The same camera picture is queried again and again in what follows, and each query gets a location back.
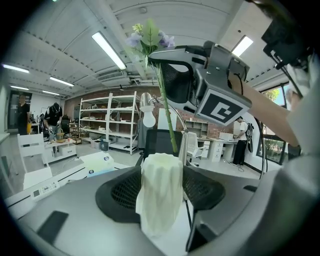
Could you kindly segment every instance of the white chair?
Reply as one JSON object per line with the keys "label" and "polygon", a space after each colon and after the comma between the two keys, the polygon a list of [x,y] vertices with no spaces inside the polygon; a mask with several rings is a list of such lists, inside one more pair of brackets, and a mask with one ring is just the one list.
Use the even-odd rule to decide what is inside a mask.
{"label": "white chair", "polygon": [[198,138],[194,132],[188,132],[188,147],[187,147],[187,155],[190,155],[190,163],[192,158],[198,158],[202,154],[202,147],[198,147]]}
{"label": "white chair", "polygon": [[[31,135],[18,134],[18,147],[25,172],[23,181],[24,190],[49,178],[52,178],[51,168],[49,167],[49,163],[45,155],[45,143],[43,133]],[[42,155],[43,159],[45,160],[46,168],[28,172],[25,164],[25,157],[34,155]]]}

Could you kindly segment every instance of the light bulb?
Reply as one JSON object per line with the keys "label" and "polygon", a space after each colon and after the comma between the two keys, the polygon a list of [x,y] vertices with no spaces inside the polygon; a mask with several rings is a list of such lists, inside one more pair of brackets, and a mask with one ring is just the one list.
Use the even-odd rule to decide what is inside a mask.
{"label": "light bulb", "polygon": [[143,124],[146,127],[153,127],[156,124],[156,119],[151,110],[144,112]]}

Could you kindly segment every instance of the man in white shirt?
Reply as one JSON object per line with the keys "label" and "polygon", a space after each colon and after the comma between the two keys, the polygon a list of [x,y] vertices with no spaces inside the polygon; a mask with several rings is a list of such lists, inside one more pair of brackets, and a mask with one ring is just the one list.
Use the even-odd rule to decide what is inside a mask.
{"label": "man in white shirt", "polygon": [[240,116],[236,121],[240,123],[240,133],[239,135],[236,135],[234,138],[239,139],[235,152],[234,152],[234,158],[233,158],[233,165],[244,165],[245,161],[245,152],[246,152],[246,146],[247,146],[247,136],[246,136],[246,131],[248,129],[248,123],[244,121],[242,116]]}

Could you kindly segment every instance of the fluorescent light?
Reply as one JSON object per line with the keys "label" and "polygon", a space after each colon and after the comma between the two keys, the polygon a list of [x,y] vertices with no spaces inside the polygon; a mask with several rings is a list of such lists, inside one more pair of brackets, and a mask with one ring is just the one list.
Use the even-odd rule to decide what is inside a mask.
{"label": "fluorescent light", "polygon": [[25,88],[25,87],[19,87],[19,86],[14,86],[14,85],[10,85],[10,87],[29,91],[29,88]]}
{"label": "fluorescent light", "polygon": [[235,56],[240,57],[241,54],[244,53],[244,51],[253,43],[254,41],[252,41],[249,37],[244,36],[241,41],[238,43],[238,45],[234,48],[234,50],[232,51],[232,53]]}
{"label": "fluorescent light", "polygon": [[46,93],[46,94],[60,95],[59,93],[55,93],[55,92],[51,92],[51,91],[46,91],[46,90],[43,90],[42,92],[43,92],[43,93]]}
{"label": "fluorescent light", "polygon": [[118,54],[111,47],[111,45],[107,42],[107,40],[100,34],[100,32],[95,33],[92,36],[93,40],[105,51],[106,54],[113,60],[113,62],[119,67],[121,70],[125,70],[127,67],[123,63],[123,61],[119,58]]}
{"label": "fluorescent light", "polygon": [[62,80],[57,79],[57,78],[54,78],[54,77],[52,77],[52,76],[50,76],[50,79],[53,80],[53,81],[56,81],[56,82],[58,82],[58,83],[67,85],[67,86],[71,86],[71,87],[74,86],[72,83],[62,81]]}
{"label": "fluorescent light", "polygon": [[6,64],[2,64],[2,66],[3,66],[5,69],[10,69],[10,70],[21,71],[21,72],[24,72],[24,73],[29,73],[29,70],[23,69],[23,68],[20,68],[20,67],[10,66],[10,65],[6,65]]}

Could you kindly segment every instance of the ceiling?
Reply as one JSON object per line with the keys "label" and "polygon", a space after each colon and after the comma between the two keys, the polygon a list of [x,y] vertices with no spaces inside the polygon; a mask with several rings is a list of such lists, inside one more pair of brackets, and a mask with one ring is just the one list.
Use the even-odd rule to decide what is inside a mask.
{"label": "ceiling", "polygon": [[[247,80],[268,76],[274,63],[263,52],[261,36],[271,20],[242,0],[57,0],[46,1],[21,27],[2,63],[28,69],[6,69],[9,83],[59,93],[61,98],[108,87],[131,85],[133,77],[151,79],[151,70],[124,51],[132,26],[152,18],[176,45],[202,45],[210,40],[231,50],[247,35],[253,44],[241,55],[250,66]],[[127,69],[118,67],[92,39],[101,32]],[[117,78],[105,76],[117,73]],[[74,84],[66,86],[50,76]]]}

